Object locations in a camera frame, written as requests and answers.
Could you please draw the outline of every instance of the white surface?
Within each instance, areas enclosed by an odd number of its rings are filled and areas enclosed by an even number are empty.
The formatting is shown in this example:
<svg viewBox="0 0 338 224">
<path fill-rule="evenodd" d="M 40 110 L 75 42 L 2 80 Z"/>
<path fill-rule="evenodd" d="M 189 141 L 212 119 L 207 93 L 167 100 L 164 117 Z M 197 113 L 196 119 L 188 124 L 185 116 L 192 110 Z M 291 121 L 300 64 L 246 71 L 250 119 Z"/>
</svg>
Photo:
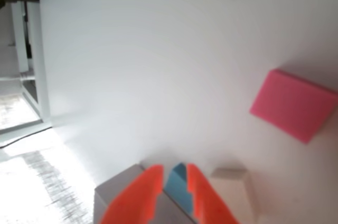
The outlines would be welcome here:
<svg viewBox="0 0 338 224">
<path fill-rule="evenodd" d="M 14 31 L 11 6 L 0 10 L 0 77 L 19 74 L 18 59 L 14 44 Z M 19 80 L 0 81 L 0 96 L 14 95 L 21 92 Z"/>
<path fill-rule="evenodd" d="M 17 51 L 18 66 L 20 72 L 28 71 L 28 58 L 24 34 L 23 3 L 10 3 L 13 14 L 13 26 L 15 34 L 15 46 Z"/>
<path fill-rule="evenodd" d="M 303 145 L 248 112 L 282 67 L 338 89 L 338 0 L 41 0 L 52 122 L 96 182 L 245 167 L 262 223 L 338 222 L 338 114 Z"/>
<path fill-rule="evenodd" d="M 0 78 L 18 75 L 18 63 L 15 47 L 0 46 Z M 0 97 L 15 95 L 21 92 L 20 79 L 0 81 Z"/>
<path fill-rule="evenodd" d="M 217 169 L 209 182 L 239 223 L 257 223 L 259 212 L 247 171 Z"/>
</svg>

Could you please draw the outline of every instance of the floor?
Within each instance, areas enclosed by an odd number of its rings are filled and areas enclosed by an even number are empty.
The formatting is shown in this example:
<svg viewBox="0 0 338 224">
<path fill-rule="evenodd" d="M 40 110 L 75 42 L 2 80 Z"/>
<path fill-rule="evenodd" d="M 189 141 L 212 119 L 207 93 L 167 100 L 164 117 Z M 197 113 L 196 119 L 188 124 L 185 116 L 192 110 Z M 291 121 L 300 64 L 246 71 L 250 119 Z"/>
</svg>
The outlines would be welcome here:
<svg viewBox="0 0 338 224">
<path fill-rule="evenodd" d="M 95 185 L 52 129 L 1 150 L 0 161 L 0 223 L 92 223 Z"/>
</svg>

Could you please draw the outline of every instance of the white block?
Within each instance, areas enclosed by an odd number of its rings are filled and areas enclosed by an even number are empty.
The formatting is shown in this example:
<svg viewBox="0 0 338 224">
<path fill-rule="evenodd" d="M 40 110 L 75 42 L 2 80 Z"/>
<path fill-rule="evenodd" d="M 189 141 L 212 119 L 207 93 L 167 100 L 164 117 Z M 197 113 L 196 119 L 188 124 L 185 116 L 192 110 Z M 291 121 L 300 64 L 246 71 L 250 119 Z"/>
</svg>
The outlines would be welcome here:
<svg viewBox="0 0 338 224">
<path fill-rule="evenodd" d="M 209 181 L 241 224 L 257 223 L 258 206 L 247 171 L 216 169 Z"/>
</svg>

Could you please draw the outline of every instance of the gray block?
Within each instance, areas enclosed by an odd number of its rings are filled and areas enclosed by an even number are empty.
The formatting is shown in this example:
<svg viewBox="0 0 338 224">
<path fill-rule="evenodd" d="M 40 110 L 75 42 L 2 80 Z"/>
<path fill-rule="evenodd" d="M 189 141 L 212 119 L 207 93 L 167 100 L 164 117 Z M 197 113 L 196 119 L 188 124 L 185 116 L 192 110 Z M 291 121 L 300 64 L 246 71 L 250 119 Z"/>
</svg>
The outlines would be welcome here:
<svg viewBox="0 0 338 224">
<path fill-rule="evenodd" d="M 135 164 L 95 188 L 94 224 L 100 223 L 108 204 L 142 172 L 142 167 Z M 155 218 L 149 224 L 193 223 L 195 222 L 164 192 L 157 197 Z"/>
</svg>

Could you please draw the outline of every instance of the foam block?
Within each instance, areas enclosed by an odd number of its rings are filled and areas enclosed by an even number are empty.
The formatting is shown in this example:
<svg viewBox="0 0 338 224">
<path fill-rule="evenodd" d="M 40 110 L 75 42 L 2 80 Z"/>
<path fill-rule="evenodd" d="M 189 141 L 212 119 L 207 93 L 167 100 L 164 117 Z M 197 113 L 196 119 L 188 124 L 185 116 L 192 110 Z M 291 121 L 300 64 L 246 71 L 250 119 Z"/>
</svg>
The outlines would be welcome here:
<svg viewBox="0 0 338 224">
<path fill-rule="evenodd" d="M 216 169 L 209 182 L 241 224 L 257 223 L 259 211 L 247 171 Z"/>
<path fill-rule="evenodd" d="M 269 72 L 250 112 L 308 143 L 337 104 L 337 93 L 276 69 Z"/>
<path fill-rule="evenodd" d="M 192 213 L 192 195 L 186 188 L 186 167 L 183 163 L 172 169 L 164 191 L 171 197 L 184 211 Z"/>
</svg>

